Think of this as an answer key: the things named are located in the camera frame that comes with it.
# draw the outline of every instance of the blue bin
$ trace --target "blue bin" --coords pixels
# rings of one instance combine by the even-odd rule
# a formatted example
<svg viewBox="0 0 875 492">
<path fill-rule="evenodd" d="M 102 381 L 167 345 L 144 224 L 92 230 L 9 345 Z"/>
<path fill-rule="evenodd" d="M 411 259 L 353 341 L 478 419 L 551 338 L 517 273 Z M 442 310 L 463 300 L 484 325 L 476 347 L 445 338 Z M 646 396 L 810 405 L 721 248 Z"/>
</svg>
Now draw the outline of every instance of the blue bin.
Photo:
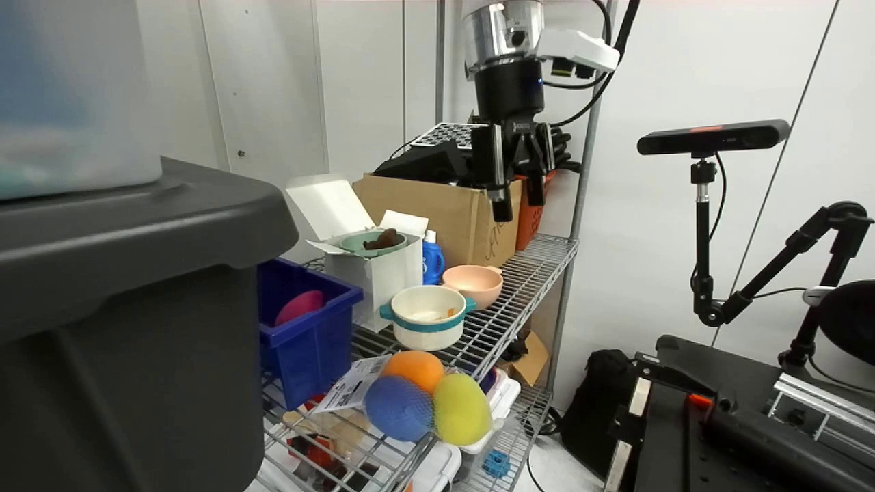
<svg viewBox="0 0 875 492">
<path fill-rule="evenodd" d="M 323 291 L 326 306 L 272 329 L 279 310 L 307 291 Z M 257 297 L 262 371 L 282 381 L 285 408 L 326 393 L 353 363 L 353 306 L 360 291 L 270 259 L 257 269 Z"/>
</svg>

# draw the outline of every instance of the wire shelf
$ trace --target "wire shelf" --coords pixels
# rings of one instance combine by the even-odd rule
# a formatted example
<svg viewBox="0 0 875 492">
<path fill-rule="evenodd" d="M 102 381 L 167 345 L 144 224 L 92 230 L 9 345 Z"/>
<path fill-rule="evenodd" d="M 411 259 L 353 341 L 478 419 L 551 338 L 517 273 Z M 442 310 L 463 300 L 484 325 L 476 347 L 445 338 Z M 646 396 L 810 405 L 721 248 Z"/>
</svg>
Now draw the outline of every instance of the wire shelf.
<svg viewBox="0 0 875 492">
<path fill-rule="evenodd" d="M 445 367 L 457 367 L 480 381 L 520 337 L 528 317 L 575 259 L 566 239 L 538 236 L 528 252 L 504 265 L 505 288 L 490 310 L 464 317 L 463 338 L 435 352 Z M 402 349 L 391 330 L 354 330 L 354 359 L 391 356 Z M 405 489 L 417 461 L 435 446 L 435 435 L 417 444 L 400 444 L 374 429 L 360 411 L 309 415 L 285 411 L 277 384 L 264 384 L 264 461 L 248 492 L 293 489 Z M 476 464 L 463 489 L 512 489 L 540 426 L 546 396 L 536 405 L 517 401 L 505 426 L 486 449 L 512 457 L 512 472 L 501 482 Z"/>
</svg>

